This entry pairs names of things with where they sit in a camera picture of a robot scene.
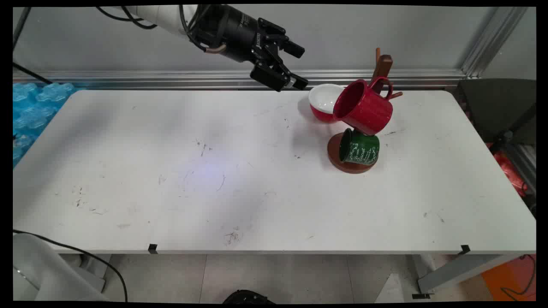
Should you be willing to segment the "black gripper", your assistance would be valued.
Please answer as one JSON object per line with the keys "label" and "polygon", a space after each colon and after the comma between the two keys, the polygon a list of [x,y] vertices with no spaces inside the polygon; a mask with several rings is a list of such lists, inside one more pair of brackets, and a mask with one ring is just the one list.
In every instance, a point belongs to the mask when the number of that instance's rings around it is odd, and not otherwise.
{"label": "black gripper", "polygon": [[237,62],[253,63],[250,77],[272,90],[304,90],[309,80],[294,74],[279,57],[284,51],[300,59],[304,47],[286,30],[266,19],[253,17],[229,5],[199,5],[191,17],[191,42],[207,54],[220,54]]}

